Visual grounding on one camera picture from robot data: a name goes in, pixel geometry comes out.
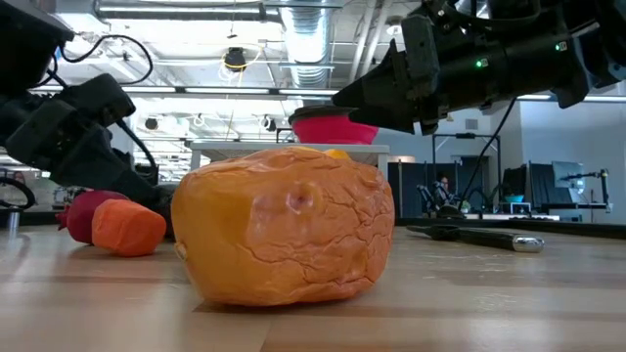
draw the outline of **pink bowl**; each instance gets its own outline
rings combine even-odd
[[[335,107],[298,109],[290,117],[291,128],[301,143],[371,145],[379,129],[350,121],[349,112]]]

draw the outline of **wooden surface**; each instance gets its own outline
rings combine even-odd
[[[626,242],[546,235],[541,254],[409,238],[344,302],[202,303],[164,244],[121,259],[52,227],[0,233],[0,350],[626,350]]]

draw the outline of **computer monitor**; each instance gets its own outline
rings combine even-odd
[[[552,167],[555,172],[555,187],[574,190],[585,189],[585,178],[581,177],[585,173],[583,164],[579,162],[553,161]]]

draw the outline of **cracked orange skin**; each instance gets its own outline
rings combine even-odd
[[[374,167],[301,148],[214,162],[172,201],[176,247],[207,300],[249,306],[352,297],[391,247],[389,184]]]

